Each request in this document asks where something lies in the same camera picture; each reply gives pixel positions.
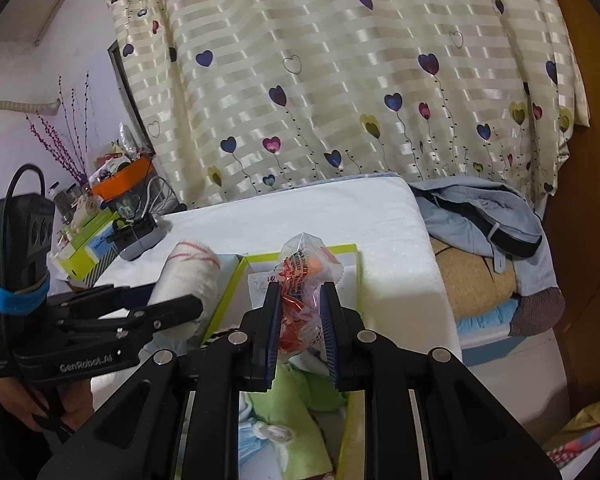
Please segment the person's left hand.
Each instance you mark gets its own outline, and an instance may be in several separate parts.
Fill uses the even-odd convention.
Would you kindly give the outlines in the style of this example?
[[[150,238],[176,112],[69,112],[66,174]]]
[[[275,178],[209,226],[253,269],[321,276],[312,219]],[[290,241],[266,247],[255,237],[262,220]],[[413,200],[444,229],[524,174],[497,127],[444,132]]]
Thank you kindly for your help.
[[[60,385],[59,396],[65,414],[61,420],[72,430],[78,430],[94,414],[91,382],[81,380]],[[33,416],[45,417],[45,413],[26,393],[26,389],[15,378],[0,378],[0,402],[3,408],[16,416],[29,429],[41,432]]]

